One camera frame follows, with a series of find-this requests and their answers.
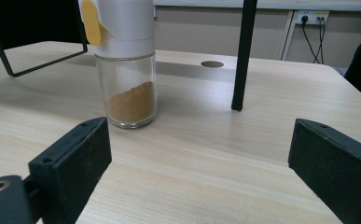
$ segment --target transparent container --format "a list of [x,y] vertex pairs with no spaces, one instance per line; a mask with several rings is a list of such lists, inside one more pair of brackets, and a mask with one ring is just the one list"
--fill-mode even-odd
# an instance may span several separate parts
[[130,129],[151,122],[157,113],[155,54],[117,59],[95,55],[109,120]]

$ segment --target wooden table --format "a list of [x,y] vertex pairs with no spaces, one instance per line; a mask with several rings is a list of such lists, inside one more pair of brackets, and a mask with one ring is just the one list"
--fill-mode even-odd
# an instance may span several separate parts
[[[7,52],[15,69],[76,52],[43,43]],[[205,68],[215,60],[222,68]],[[287,166],[296,118],[361,142],[361,93],[332,68],[251,59],[243,111],[230,109],[236,58],[157,50],[159,112],[110,125],[113,162],[78,223],[340,223]],[[0,61],[0,176],[78,123],[104,116],[91,52],[23,77]]]

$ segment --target power outlet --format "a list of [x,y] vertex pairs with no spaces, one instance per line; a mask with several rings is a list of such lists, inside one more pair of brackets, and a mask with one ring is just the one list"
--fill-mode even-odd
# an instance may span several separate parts
[[302,17],[307,16],[307,25],[319,25],[327,23],[329,11],[300,11],[296,24],[302,24]]

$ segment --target yellow button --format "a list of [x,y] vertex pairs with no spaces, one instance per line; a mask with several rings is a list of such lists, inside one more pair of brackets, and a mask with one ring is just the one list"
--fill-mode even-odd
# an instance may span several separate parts
[[93,46],[102,44],[102,26],[99,23],[98,10],[91,0],[84,0],[81,4],[81,13],[84,21],[85,34]]

